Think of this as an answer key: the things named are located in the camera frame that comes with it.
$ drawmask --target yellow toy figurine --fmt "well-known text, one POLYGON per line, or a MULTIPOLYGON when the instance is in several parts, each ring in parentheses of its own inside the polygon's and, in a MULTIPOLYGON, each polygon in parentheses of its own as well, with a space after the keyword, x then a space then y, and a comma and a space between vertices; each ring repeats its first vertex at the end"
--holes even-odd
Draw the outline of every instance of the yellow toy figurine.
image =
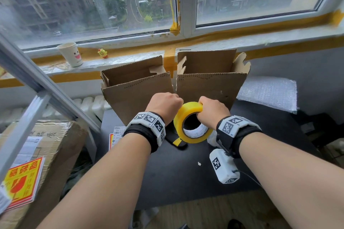
POLYGON ((106 59, 107 56, 107 51, 105 51, 104 49, 98 49, 98 53, 101 57, 103 57, 104 59, 106 59))

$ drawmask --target cardboard box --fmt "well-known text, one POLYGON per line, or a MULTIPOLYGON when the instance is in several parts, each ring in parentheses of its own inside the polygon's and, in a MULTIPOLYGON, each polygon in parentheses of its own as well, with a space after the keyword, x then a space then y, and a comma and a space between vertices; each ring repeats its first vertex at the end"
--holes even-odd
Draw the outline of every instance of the cardboard box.
MULTIPOLYGON (((17 123, 0 137, 0 147, 17 123)), ((1 229, 34 229, 58 204, 87 132, 75 121, 39 120, 30 136, 42 137, 31 159, 45 157, 35 200, 0 215, 1 229)))
POLYGON ((171 75, 165 71, 162 56, 103 70, 101 78, 104 97, 124 125, 145 111, 155 93, 173 93, 171 75))
POLYGON ((232 107, 251 63, 236 50, 179 52, 176 92, 184 103, 198 101, 201 96, 216 99, 232 107))

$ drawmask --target paper cup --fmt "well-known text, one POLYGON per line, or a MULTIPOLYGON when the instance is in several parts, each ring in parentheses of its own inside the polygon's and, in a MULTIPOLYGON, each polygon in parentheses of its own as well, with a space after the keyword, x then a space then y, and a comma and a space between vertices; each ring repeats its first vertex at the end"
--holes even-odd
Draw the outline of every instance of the paper cup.
POLYGON ((81 55, 74 42, 59 45, 57 49, 59 49, 59 51, 62 53, 66 61, 69 62, 71 67, 78 67, 83 64, 81 55))

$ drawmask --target wall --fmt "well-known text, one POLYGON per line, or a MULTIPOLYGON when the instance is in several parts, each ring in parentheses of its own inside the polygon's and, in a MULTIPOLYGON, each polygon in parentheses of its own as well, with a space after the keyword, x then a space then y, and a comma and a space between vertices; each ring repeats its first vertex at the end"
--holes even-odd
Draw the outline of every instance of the wall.
MULTIPOLYGON (((250 60, 250 75, 295 80, 298 105, 307 114, 327 112, 344 122, 344 48, 292 53, 250 60)), ((72 99, 101 94, 101 80, 58 83, 72 99)), ((27 87, 0 89, 0 109, 25 106, 34 97, 27 87)))

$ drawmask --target wooden floor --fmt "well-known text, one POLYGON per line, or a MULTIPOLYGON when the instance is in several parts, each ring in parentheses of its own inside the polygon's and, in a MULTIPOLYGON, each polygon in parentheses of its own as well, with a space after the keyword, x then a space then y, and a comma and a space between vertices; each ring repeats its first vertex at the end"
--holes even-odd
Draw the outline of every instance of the wooden floor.
POLYGON ((246 229, 290 229, 263 190, 206 198, 159 207, 147 229, 226 229, 230 219, 246 229))

